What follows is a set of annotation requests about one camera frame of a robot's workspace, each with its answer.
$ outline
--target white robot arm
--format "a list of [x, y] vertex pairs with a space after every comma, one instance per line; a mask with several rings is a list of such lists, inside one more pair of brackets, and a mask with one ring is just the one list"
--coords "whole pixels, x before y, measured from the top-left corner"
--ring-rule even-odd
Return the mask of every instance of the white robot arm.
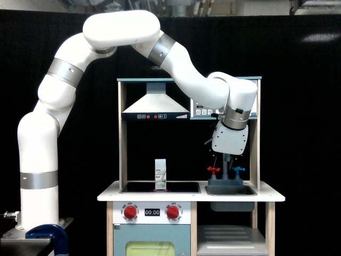
[[93, 15], [84, 23], [83, 33], [69, 38], [58, 49], [39, 86], [34, 111], [18, 126], [22, 228], [59, 222], [57, 137], [73, 107], [86, 67], [95, 59], [113, 55], [121, 45], [132, 45], [161, 66], [190, 98], [224, 112], [225, 118], [213, 136], [213, 149], [242, 153], [248, 114], [257, 91], [252, 82], [224, 73], [203, 77], [187, 50], [160, 30], [157, 17], [150, 12]]

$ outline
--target small box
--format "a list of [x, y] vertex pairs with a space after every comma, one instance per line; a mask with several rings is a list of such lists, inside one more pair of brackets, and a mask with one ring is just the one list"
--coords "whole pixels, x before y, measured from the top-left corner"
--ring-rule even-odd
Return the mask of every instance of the small box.
[[155, 189], [166, 189], [165, 159], [155, 159]]

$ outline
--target silver joint ring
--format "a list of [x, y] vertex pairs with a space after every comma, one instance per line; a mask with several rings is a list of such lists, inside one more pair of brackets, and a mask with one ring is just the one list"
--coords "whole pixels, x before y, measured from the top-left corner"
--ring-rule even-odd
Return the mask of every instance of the silver joint ring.
[[58, 170], [52, 172], [20, 172], [20, 188], [45, 189], [58, 186]]
[[176, 41], [171, 37], [163, 34], [154, 45], [148, 56], [148, 59], [160, 67], [175, 42]]
[[83, 71], [74, 65], [57, 58], [54, 58], [47, 72], [48, 75], [53, 76], [74, 88], [77, 88], [83, 73]]
[[234, 130], [243, 130], [247, 125], [250, 113], [251, 110], [243, 111], [239, 108], [234, 109], [230, 106], [226, 106], [223, 124]]
[[113, 46], [113, 47], [110, 47], [110, 48], [105, 49], [105, 50], [97, 50], [94, 47], [92, 47], [91, 45], [88, 45], [88, 46], [89, 46], [91, 51], [98, 53], [98, 54], [108, 54], [108, 53], [114, 52], [117, 49], [117, 46]]

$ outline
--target sink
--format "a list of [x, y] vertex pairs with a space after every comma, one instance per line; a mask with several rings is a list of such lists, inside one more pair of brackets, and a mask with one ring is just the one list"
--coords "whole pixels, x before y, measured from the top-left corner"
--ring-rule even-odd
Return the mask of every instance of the sink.
[[[206, 186], [209, 196], [256, 196], [257, 193], [249, 186]], [[251, 212], [255, 202], [210, 202], [210, 207], [215, 212]]]
[[257, 193], [249, 186], [206, 186], [209, 196], [256, 196]]

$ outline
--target red button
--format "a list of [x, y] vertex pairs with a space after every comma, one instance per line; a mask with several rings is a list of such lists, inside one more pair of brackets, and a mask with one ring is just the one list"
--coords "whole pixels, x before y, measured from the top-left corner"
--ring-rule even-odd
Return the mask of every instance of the red button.
[[133, 206], [128, 206], [127, 208], [124, 209], [124, 216], [127, 219], [132, 219], [136, 216], [137, 214], [137, 210], [135, 207]]
[[170, 219], [176, 219], [179, 216], [179, 210], [176, 206], [170, 206], [167, 209], [166, 214]]

